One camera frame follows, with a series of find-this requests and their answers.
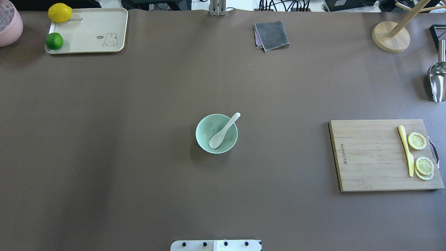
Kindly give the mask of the lemon slice far stack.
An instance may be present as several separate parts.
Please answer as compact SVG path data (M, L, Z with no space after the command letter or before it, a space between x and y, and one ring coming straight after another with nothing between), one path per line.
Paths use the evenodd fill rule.
M434 176L434 164L427 157L419 157L415 162L415 174L424 181L428 181Z

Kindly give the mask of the grey folded cloth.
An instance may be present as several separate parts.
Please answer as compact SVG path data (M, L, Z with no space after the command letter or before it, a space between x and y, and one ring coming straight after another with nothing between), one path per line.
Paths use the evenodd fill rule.
M288 47L290 41L282 20L254 24L255 47L268 52L280 47Z

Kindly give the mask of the light green bowl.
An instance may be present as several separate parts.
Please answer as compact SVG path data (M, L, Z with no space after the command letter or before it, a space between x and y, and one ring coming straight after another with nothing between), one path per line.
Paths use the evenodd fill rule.
M229 151L237 142L238 128L233 124L226 132L221 145L212 149L209 146L211 138L223 129L230 118L223 114L211 114L203 118L196 127L195 137L198 145L206 152L221 154Z

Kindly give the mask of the white ceramic spoon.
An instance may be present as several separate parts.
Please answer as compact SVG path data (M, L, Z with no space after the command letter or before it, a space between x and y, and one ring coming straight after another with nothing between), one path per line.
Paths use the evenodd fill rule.
M227 133L227 131L229 130L229 128L240 118L241 114L239 112L235 113L230 119L229 121L225 124L225 126L223 127L223 129L220 130L220 132L218 132L216 135L214 135L209 142L209 147L211 149L216 149L218 148L224 138L225 135Z

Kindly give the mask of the aluminium frame post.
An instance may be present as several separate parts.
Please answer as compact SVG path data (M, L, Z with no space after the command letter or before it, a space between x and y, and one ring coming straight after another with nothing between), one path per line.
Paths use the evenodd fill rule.
M226 16L226 0L210 0L210 16Z

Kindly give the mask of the metal scoop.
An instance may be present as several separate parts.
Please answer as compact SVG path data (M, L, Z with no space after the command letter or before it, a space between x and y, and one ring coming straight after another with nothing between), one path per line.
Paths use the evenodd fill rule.
M431 85L433 101L444 102L446 87L445 40L439 41L438 62L429 67L428 77Z

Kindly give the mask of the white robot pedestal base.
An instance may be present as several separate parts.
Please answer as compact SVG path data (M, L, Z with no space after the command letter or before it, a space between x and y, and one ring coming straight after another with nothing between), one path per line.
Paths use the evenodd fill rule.
M177 240L171 251L261 251L261 240L221 239L221 240Z

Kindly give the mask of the bamboo cutting board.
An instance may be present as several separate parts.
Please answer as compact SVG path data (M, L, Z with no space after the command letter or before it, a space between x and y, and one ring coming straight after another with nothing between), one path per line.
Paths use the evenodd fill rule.
M406 153L397 127L428 138L422 119L332 120L333 155L343 192L444 189L438 167L433 178L410 177Z

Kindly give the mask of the pink ice bowl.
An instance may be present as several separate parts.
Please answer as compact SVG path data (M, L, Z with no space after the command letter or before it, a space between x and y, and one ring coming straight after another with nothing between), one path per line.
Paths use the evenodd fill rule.
M0 47L16 42L22 35L23 21L9 0L0 1Z

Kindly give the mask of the wooden mug tree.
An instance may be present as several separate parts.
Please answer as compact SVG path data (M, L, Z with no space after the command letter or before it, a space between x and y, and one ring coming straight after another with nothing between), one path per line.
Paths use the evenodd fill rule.
M407 15L399 23L393 21L382 21L376 24L371 32L374 43L387 52L399 53L408 48L410 43L410 35L405 26L420 12L427 12L436 9L445 8L445 1L441 0L443 5L434 7L425 7L429 3L428 0L419 0L413 7L407 7L404 4L396 3L397 7L407 11Z

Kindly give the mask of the green lime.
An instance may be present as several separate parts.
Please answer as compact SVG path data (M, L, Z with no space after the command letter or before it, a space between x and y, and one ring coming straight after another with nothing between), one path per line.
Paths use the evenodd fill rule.
M61 49L64 45L64 39L60 33L50 33L46 36L46 46L50 50Z

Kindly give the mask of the cream cartoon tray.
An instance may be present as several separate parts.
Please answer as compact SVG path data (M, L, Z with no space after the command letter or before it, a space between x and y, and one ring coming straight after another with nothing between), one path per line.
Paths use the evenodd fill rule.
M119 52L124 48L129 13L124 8L73 9L71 19L51 22L49 33L60 33L64 44L50 54Z

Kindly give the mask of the yellow plastic knife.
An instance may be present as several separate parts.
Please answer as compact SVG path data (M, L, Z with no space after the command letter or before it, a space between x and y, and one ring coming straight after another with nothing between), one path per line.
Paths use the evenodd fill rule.
M410 177L414 176L414 168L415 168L415 161L414 156L411 154L409 148L408 148L408 139L407 139L407 133L406 129L403 125L399 125L397 127L398 133L400 135L400 140L403 145L404 152L406 154L406 160L407 160L407 166L408 166L408 175Z

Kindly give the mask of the yellow lemon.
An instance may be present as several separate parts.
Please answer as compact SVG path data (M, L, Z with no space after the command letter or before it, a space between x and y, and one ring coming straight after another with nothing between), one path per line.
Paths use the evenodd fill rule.
M68 21L72 16L72 8L65 3L56 3L48 9L48 18L56 23Z

